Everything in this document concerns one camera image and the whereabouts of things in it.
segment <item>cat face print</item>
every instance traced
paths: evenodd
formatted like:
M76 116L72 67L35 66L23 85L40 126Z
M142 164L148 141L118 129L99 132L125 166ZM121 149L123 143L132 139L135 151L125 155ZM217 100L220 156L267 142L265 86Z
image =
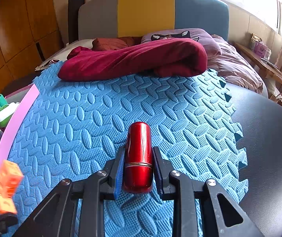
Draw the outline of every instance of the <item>cat face print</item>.
M161 34L154 34L151 36L151 40L161 40L161 39L168 39L168 38L190 38L190 32L188 30L180 33L180 34L168 34L168 35L161 35ZM198 42L199 37L194 38L194 41Z

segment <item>red metallic canister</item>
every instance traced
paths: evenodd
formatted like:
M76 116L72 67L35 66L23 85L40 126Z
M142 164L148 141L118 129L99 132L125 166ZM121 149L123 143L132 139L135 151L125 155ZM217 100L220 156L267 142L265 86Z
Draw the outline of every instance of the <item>red metallic canister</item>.
M129 193L152 190L151 128L144 122L133 123L128 130L123 189Z

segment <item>white wall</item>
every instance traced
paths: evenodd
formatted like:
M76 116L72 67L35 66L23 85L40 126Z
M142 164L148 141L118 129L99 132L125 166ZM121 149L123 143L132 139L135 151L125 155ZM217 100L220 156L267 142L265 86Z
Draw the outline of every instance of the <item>white wall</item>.
M68 0L53 0L55 13L64 44L68 43L67 3ZM228 3L230 12L229 42L235 41L248 46L251 34L259 35L272 50L271 61L275 63L282 44L282 37L255 16Z
M251 35L254 33L261 37L263 42L271 49L270 61L276 63L282 45L282 36L254 15L231 3L227 4L230 13L228 41L235 41L248 46Z

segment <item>red blanket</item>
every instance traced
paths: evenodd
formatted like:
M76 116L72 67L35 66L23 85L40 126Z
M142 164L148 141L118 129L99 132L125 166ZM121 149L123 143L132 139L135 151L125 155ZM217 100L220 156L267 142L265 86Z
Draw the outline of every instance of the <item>red blanket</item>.
M65 81L106 80L152 70L159 77L196 76L207 68L207 54L198 42L163 39L121 50L73 49L58 77Z

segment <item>purple pillow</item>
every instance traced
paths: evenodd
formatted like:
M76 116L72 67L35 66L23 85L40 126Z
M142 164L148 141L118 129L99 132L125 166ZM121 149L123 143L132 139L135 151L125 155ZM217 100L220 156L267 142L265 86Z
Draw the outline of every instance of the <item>purple pillow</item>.
M205 30L200 28L184 28L152 32L142 37L141 43L166 39L166 38L191 38L204 47L208 59L221 55L221 48Z

